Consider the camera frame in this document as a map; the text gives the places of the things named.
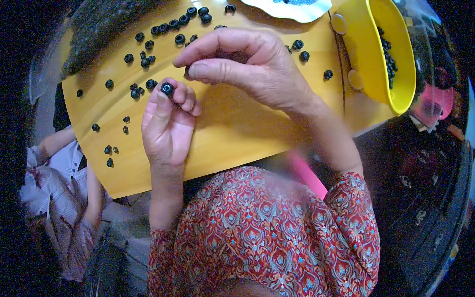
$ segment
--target person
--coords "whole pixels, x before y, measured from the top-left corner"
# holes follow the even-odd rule
[[[42,254],[48,251],[41,247],[54,250],[50,260],[59,262],[63,281],[80,283],[111,198],[87,166],[70,126],[28,148],[26,167],[20,200],[33,238],[50,240],[49,245],[34,240],[36,246]]]
[[[142,119],[152,177],[150,295],[369,295],[380,239],[358,150],[280,38],[219,29],[173,64],[186,67],[187,80],[230,84],[286,112],[340,178],[322,201],[302,184],[243,166],[216,174],[183,209],[183,168],[202,105],[189,86],[165,78],[171,100],[156,88]]]

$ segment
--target red patterned blouse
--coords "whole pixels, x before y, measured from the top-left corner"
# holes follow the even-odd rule
[[[364,180],[347,173],[324,201],[261,168],[208,181],[177,230],[152,232],[151,296],[198,296],[247,278],[284,296],[367,296],[380,239]]]

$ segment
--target yellow table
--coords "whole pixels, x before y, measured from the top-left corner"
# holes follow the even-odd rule
[[[192,34],[200,37],[217,25],[227,25],[273,31],[288,45],[301,39],[304,42],[303,50],[310,53],[310,60],[304,65],[299,61],[298,53],[294,53],[292,59],[312,89],[342,118],[343,91],[345,92],[344,119],[352,132],[392,117],[392,112],[386,105],[377,104],[349,87],[346,78],[349,61],[344,56],[341,38],[335,39],[328,14],[312,23],[301,24],[290,19],[275,19],[262,10],[239,1],[232,2],[236,6],[234,15],[224,14],[226,4],[225,1],[217,0],[167,2],[119,34],[107,48],[98,53],[98,58],[89,67],[63,81],[69,118],[79,144],[88,164],[113,198],[151,189],[149,164],[140,131],[142,114],[150,92],[146,90],[145,95],[136,102],[130,97],[129,86],[133,83],[145,88],[148,79],[160,81],[163,77],[173,77],[194,88],[198,100],[203,103],[204,111],[197,122],[185,179],[281,153],[296,143],[294,128],[285,114],[254,102],[234,87],[207,86],[184,80],[184,69],[176,69],[171,64],[182,49],[182,46],[174,43],[176,34],[184,34],[189,40]],[[179,33],[169,32],[156,37],[151,35],[153,26],[178,19],[192,5],[209,8],[213,16],[209,26],[202,26],[200,19],[194,18]],[[140,66],[139,59],[145,41],[139,44],[134,39],[138,32],[145,34],[145,41],[151,39],[155,42],[151,55],[157,59],[146,70]],[[128,53],[134,55],[132,65],[124,62],[124,56]],[[344,72],[343,85],[341,66]],[[327,69],[333,71],[333,78],[324,82],[323,72]],[[108,79],[114,81],[111,91],[105,88]],[[84,91],[82,98],[76,96],[78,89]],[[125,116],[130,117],[129,124],[123,122]],[[100,125],[100,132],[92,131],[93,123]],[[129,128],[128,135],[123,133],[124,125]],[[108,144],[116,146],[119,153],[113,153],[112,156],[104,154],[104,148]],[[109,157],[114,160],[113,168],[106,166]]]

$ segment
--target yellow bowl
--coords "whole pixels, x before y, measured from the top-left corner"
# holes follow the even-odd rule
[[[332,18],[335,31],[343,34],[353,71],[353,85],[376,102],[385,103],[396,114],[407,111],[416,90],[416,67],[406,23],[391,0],[348,0]],[[378,30],[392,48],[391,57],[398,71],[389,89],[388,71]]]

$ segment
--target white plate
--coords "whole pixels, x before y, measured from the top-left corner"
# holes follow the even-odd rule
[[[332,7],[331,0],[241,0],[243,3],[262,9],[273,17],[294,19],[300,23],[316,20]]]

